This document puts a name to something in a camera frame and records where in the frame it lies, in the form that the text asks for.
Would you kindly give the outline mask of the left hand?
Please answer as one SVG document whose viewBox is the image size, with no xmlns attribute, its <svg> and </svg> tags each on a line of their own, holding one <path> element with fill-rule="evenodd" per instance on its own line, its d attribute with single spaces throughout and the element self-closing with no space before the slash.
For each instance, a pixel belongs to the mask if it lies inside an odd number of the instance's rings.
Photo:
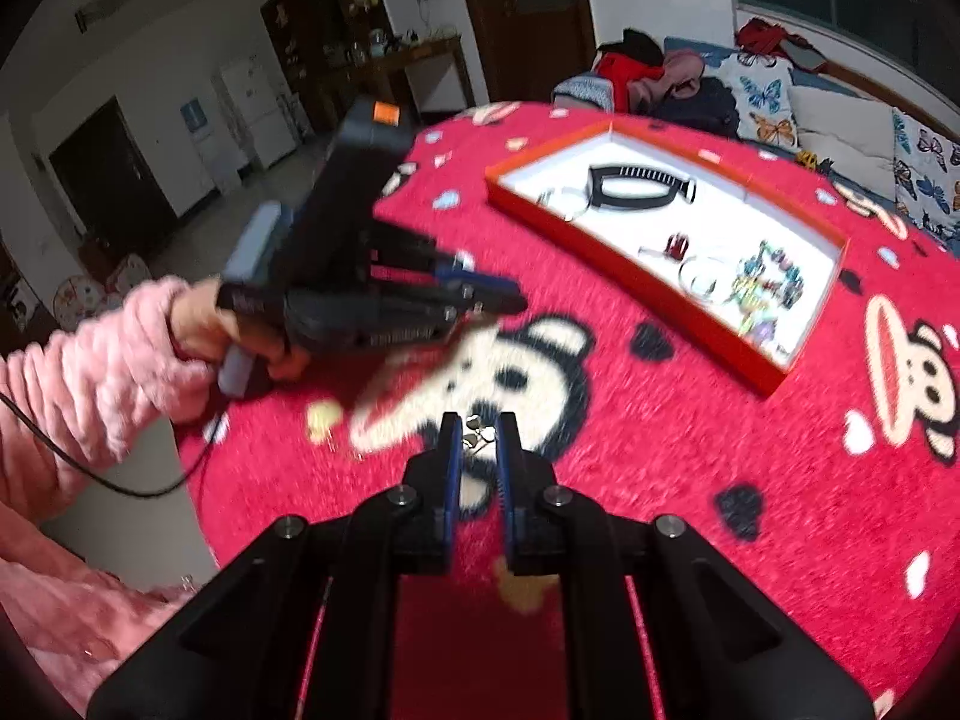
<svg viewBox="0 0 960 720">
<path fill-rule="evenodd" d="M 220 280 L 206 278 L 189 284 L 171 301 L 167 327 L 172 346 L 184 359 L 221 364 L 231 346 L 267 361 L 274 380 L 293 380 L 306 371 L 311 355 L 291 346 L 280 332 L 256 319 L 238 316 L 217 306 Z"/>
</svg>

